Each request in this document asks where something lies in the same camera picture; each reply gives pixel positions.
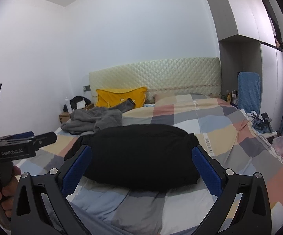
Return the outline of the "person's left hand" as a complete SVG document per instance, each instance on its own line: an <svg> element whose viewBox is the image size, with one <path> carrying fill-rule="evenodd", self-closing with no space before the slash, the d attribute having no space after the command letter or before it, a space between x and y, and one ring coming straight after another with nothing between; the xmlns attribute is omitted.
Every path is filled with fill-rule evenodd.
<svg viewBox="0 0 283 235"><path fill-rule="evenodd" d="M6 197L6 200L2 201L1 205L2 205L2 209L4 213L6 214L6 217L8 218L10 218L12 215L14 195L15 195L15 191L18 185L18 180L16 176L19 176L19 175L21 175L21 170L20 168L14 165L11 181L9 182L7 186L3 187L0 190L0 200L2 199L3 196Z"/></svg>

